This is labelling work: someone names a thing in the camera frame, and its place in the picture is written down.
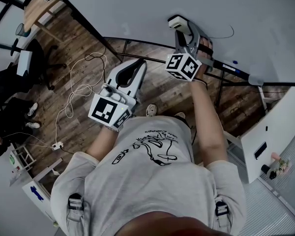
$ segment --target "shoe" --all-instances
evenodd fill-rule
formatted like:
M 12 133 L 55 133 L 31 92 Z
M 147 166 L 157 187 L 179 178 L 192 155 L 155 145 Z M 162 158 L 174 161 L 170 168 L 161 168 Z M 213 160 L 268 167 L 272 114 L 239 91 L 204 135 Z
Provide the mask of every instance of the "shoe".
M 40 124 L 38 122 L 28 122 L 25 126 L 30 128 L 40 128 Z
M 180 118 L 186 119 L 186 115 L 184 112 L 179 112 L 179 113 L 175 114 L 174 116 L 178 116 Z
M 28 116 L 29 117 L 34 116 L 37 109 L 38 109 L 38 103 L 35 102 L 34 105 L 32 105 L 31 108 L 29 109 Z
M 149 104 L 147 107 L 147 117 L 156 116 L 157 106 L 155 104 Z

